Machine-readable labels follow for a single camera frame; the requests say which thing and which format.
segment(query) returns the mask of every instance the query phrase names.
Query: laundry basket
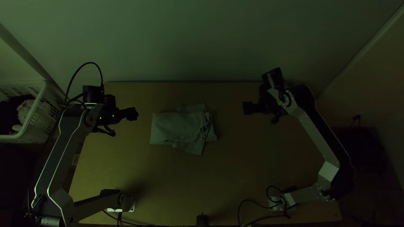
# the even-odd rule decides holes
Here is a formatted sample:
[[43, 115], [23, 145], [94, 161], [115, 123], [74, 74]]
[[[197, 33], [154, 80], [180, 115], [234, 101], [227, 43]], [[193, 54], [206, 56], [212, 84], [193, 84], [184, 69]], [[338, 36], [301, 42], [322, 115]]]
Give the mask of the laundry basket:
[[44, 80], [0, 83], [0, 101], [29, 94], [35, 97], [35, 101], [21, 131], [14, 135], [0, 135], [0, 143], [44, 143], [51, 133], [61, 107], [50, 84]]

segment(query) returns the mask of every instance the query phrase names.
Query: gray wall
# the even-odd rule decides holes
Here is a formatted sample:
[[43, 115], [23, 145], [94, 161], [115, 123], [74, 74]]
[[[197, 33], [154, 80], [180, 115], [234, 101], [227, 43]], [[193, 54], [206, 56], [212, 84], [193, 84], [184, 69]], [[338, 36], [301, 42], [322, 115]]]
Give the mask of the gray wall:
[[[282, 67], [318, 92], [402, 0], [2, 0], [0, 22], [62, 89], [105, 81], [259, 80]], [[95, 67], [82, 84], [99, 84]]]

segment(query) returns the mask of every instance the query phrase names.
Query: folded cloth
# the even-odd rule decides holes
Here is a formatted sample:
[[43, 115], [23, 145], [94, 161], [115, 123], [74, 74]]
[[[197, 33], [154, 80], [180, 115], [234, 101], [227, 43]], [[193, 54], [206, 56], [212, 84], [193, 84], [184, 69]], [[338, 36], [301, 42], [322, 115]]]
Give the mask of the folded cloth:
[[205, 142], [217, 140], [212, 115], [204, 104], [177, 108], [177, 111], [153, 114], [150, 144], [170, 144], [202, 155]]

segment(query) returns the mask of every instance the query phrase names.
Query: table surface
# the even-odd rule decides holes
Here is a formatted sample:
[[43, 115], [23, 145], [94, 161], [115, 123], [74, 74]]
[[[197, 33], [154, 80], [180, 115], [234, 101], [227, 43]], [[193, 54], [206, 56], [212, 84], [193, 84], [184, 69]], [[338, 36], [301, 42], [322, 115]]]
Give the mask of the table surface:
[[[137, 197], [135, 212], [124, 213], [122, 219], [138, 224], [195, 225], [203, 212], [211, 225], [237, 225], [242, 200], [268, 205], [268, 185], [285, 189], [315, 182], [323, 159], [295, 118], [283, 116], [274, 125], [271, 115], [243, 114], [243, 101], [258, 100], [258, 86], [256, 82], [108, 83], [106, 94], [115, 95], [120, 109], [136, 107], [139, 118], [112, 125], [116, 137], [87, 136], [69, 194], [79, 201], [102, 189], [132, 193]], [[219, 137], [206, 144], [202, 156], [149, 144], [152, 113], [199, 103], [214, 115]], [[276, 213], [245, 204], [241, 222], [272, 214]], [[290, 215], [291, 219], [261, 223], [341, 220], [336, 202], [299, 204]], [[81, 223], [116, 221], [99, 212]]]

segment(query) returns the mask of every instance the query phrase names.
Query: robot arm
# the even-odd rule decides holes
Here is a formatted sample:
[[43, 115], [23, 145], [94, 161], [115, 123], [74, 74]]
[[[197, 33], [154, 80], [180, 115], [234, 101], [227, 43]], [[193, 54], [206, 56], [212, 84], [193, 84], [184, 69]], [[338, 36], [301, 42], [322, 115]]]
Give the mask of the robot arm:
[[310, 89], [304, 84], [286, 85], [280, 68], [264, 74], [263, 80], [264, 83], [260, 86], [259, 101], [263, 108], [259, 108], [260, 111], [257, 111], [256, 105], [258, 104], [244, 103], [245, 113], [273, 113], [275, 117], [272, 123], [274, 124], [278, 122], [280, 116], [285, 114], [296, 117], [324, 158], [317, 182], [302, 189], [283, 193], [273, 197], [272, 200], [279, 201], [279, 197], [282, 196], [287, 207], [292, 207], [297, 203], [314, 200], [335, 201], [347, 194], [353, 187], [353, 169], [350, 165], [349, 155], [317, 112], [315, 99]]
[[102, 95], [102, 103], [87, 101], [85, 108], [67, 108], [59, 122], [60, 135], [46, 161], [35, 185], [32, 212], [39, 226], [77, 226], [79, 220], [109, 208], [109, 211], [133, 212], [135, 199], [119, 190], [104, 189], [99, 195], [82, 201], [73, 199], [62, 188], [63, 181], [77, 150], [91, 132], [103, 132], [115, 136], [108, 125], [121, 119], [136, 120], [135, 108], [119, 110], [115, 98]]

